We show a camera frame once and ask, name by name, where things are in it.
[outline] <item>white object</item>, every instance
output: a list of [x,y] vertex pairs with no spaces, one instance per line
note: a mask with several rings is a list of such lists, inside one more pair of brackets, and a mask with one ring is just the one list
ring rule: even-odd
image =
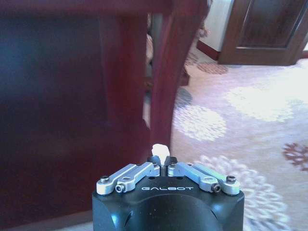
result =
[[170,156],[170,152],[167,146],[157,143],[153,145],[152,155],[157,155],[163,166],[165,164],[167,156]]

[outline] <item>screw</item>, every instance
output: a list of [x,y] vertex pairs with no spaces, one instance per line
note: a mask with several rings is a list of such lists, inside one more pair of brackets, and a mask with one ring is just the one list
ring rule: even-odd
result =
[[105,183],[108,180],[109,180],[109,176],[102,176],[101,179],[100,179],[101,183]]
[[118,185],[115,187],[115,191],[116,191],[117,193],[122,193],[122,192],[124,192],[124,190],[125,190],[125,185],[124,185],[124,184],[118,184]]
[[215,184],[212,184],[211,189],[212,189],[213,192],[218,193],[221,190],[221,186],[219,184],[215,183]]
[[226,181],[229,184],[234,184],[236,182],[236,177],[235,176],[227,176]]

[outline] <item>silver metal bracket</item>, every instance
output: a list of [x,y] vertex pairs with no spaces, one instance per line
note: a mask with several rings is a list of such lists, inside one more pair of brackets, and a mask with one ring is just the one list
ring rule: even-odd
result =
[[123,176],[125,173],[131,171],[137,167],[137,165],[129,164],[119,171],[115,172],[109,177],[102,177],[98,182],[96,182],[96,192],[99,195],[107,195],[113,192],[115,189],[117,179]]
[[210,193],[220,192],[221,186],[215,177],[204,174],[201,171],[193,168],[192,166],[184,163],[177,162],[168,166],[168,176],[179,177],[186,176],[195,183],[199,184],[200,189]]
[[219,174],[218,172],[207,168],[201,164],[196,164],[192,166],[194,169],[204,173],[208,174],[212,177],[215,177],[219,184],[221,185],[221,190],[228,194],[228,195],[237,195],[240,193],[240,183],[236,180],[234,176],[225,176],[222,174]]
[[[96,183],[97,194],[108,195],[113,190],[118,193],[126,193],[134,190],[136,184],[146,176],[159,177],[165,176],[165,174],[168,174],[169,177],[186,176],[206,192],[218,193],[222,190],[228,195],[237,195],[240,193],[240,183],[234,176],[219,174],[201,164],[188,165],[184,162],[177,162],[175,157],[170,157],[168,148],[161,144],[155,144],[152,152],[161,156],[158,157],[155,155],[153,159],[148,159],[152,162],[145,162],[140,166],[129,164],[111,176],[101,177]],[[166,161],[160,166],[157,162],[161,163],[161,158]]]
[[135,189],[136,184],[145,176],[156,176],[157,172],[154,171],[154,165],[151,162],[145,162],[132,171],[123,175],[118,179],[115,186],[115,191],[118,193],[126,193]]
[[101,177],[96,182],[96,192],[99,195],[107,195],[115,191],[126,193],[133,190],[136,184],[145,176],[159,176],[160,167],[151,162],[137,166],[129,164],[111,176]]

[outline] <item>floor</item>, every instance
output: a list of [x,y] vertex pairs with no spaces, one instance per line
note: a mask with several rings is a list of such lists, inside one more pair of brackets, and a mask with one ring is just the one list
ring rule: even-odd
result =
[[[245,231],[308,230],[308,59],[294,66],[218,65],[192,49],[179,89],[172,153],[235,175]],[[148,101],[145,118],[148,120]],[[58,231],[90,231],[86,223]]]

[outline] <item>metal linkage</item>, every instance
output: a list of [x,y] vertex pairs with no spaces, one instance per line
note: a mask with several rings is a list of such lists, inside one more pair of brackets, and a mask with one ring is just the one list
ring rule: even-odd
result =
[[160,167],[156,163],[145,162],[141,166],[129,164],[109,177],[101,177],[96,182],[96,192],[99,195],[108,195],[115,189],[118,193],[126,193],[133,190],[143,177],[159,175]]
[[145,162],[144,164],[134,168],[132,171],[123,175],[118,179],[115,186],[115,190],[118,193],[126,193],[133,190],[136,184],[145,176],[157,176],[159,175],[159,166],[154,167],[151,162]]
[[210,193],[218,193],[221,189],[221,186],[218,184],[215,177],[204,174],[184,162],[177,162],[176,164],[172,163],[169,165],[168,176],[186,176],[195,183],[199,184],[200,189]]
[[109,177],[108,176],[101,177],[101,179],[98,182],[96,182],[97,194],[107,195],[112,193],[112,191],[115,189],[117,179],[119,179],[121,176],[123,176],[124,174],[126,174],[127,172],[131,171],[136,167],[137,165],[129,164]]
[[228,195],[237,195],[240,193],[240,183],[236,180],[236,177],[219,174],[216,171],[207,168],[201,164],[196,164],[192,167],[204,174],[215,177],[221,185],[221,189],[224,193]]

